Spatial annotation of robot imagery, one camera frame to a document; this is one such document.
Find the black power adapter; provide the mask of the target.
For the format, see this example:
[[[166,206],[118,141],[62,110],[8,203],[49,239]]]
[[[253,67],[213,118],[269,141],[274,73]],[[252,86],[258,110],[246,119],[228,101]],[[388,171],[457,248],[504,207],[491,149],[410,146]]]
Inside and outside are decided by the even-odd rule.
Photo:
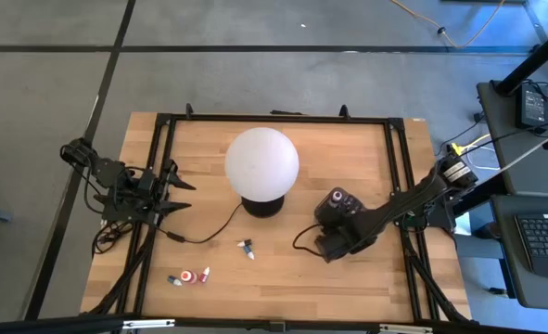
[[[516,93],[516,127],[535,135],[548,130],[548,101],[541,89],[531,83],[521,84]]]

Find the black stand post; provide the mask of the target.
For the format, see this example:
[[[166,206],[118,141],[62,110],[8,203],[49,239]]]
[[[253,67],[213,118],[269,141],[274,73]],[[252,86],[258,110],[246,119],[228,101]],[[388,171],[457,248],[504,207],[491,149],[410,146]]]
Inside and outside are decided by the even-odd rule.
[[[533,51],[529,57],[515,68],[502,81],[497,83],[494,91],[499,95],[514,92],[521,83],[548,61],[548,40]]]

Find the yellow power plug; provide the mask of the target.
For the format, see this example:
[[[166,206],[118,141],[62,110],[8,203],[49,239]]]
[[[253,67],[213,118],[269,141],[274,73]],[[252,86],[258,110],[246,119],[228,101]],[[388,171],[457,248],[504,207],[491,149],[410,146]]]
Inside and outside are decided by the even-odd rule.
[[[450,149],[458,156],[462,156],[467,151],[471,150],[472,148],[477,148],[478,145],[484,140],[488,139],[491,136],[489,134],[481,135],[480,137],[476,138],[474,141],[472,141],[469,144],[466,145],[457,145],[456,143],[450,144]]]

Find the black rail with silver brackets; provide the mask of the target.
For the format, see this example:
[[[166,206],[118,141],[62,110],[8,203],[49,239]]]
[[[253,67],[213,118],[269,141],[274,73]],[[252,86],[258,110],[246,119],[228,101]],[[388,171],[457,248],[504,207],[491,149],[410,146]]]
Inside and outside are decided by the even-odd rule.
[[[98,334],[152,328],[242,328],[282,334],[292,330],[364,331],[370,334],[548,334],[544,331],[485,326],[476,322],[419,320],[411,323],[211,319],[193,317],[137,317],[77,315],[60,318],[0,322],[0,334]]]

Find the white globe table lamp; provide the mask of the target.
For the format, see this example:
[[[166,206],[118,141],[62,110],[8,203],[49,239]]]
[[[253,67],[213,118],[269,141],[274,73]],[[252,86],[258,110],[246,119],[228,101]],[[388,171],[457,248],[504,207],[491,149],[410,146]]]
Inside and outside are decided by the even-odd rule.
[[[299,154],[282,132],[251,128],[229,145],[224,171],[247,213],[268,218],[280,212],[298,178]]]

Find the black keyboard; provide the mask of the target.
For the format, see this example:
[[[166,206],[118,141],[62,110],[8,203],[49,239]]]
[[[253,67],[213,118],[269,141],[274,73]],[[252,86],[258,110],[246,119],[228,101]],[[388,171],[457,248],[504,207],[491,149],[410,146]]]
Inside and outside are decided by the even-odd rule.
[[[548,277],[548,213],[525,213],[514,219],[530,270]]]

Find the black metal table frame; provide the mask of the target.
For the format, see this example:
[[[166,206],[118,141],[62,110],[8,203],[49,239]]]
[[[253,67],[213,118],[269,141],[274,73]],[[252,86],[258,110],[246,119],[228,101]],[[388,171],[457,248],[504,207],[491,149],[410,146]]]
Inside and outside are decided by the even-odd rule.
[[[281,212],[250,216],[224,174],[224,152],[241,132],[271,127],[296,145],[297,183]],[[427,127],[409,119],[295,115],[166,114],[134,112],[120,157],[144,166],[169,152],[195,190],[175,188],[174,201],[190,203],[165,226],[200,238],[179,243],[158,234],[149,264],[132,276],[126,296],[108,311],[144,316],[211,319],[411,323],[442,316],[420,276],[408,276],[401,231],[388,226],[368,249],[332,263],[312,255],[312,213],[325,194],[342,186],[377,207],[418,183],[433,164]],[[255,259],[237,243],[251,239]],[[206,283],[169,283],[184,270]]]

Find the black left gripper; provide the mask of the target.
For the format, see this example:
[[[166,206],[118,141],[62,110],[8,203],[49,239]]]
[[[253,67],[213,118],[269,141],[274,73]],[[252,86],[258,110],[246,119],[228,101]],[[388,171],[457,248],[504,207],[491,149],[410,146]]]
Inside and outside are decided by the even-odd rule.
[[[164,172],[166,173],[166,181],[171,186],[186,190],[196,189],[178,176],[178,165],[174,160],[168,160]],[[155,224],[157,220],[155,206],[158,204],[160,214],[170,214],[191,206],[190,203],[185,202],[160,201],[159,196],[161,193],[160,180],[154,174],[153,168],[142,169],[136,184],[136,195],[138,197],[136,211],[144,217],[144,221],[148,224]]]

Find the grey side desk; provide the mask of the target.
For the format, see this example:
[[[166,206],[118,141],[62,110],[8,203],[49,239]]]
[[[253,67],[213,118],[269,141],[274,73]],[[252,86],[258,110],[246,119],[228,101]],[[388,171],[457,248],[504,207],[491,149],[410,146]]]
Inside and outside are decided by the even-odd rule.
[[[548,309],[548,277],[530,270],[514,219],[525,213],[548,213],[548,198],[494,196],[491,208],[501,232],[503,258],[500,264],[508,296],[524,307]]]
[[[478,83],[478,98],[503,171],[496,177],[513,195],[548,197],[548,149],[543,137],[516,127],[516,98],[500,96],[490,83]]]

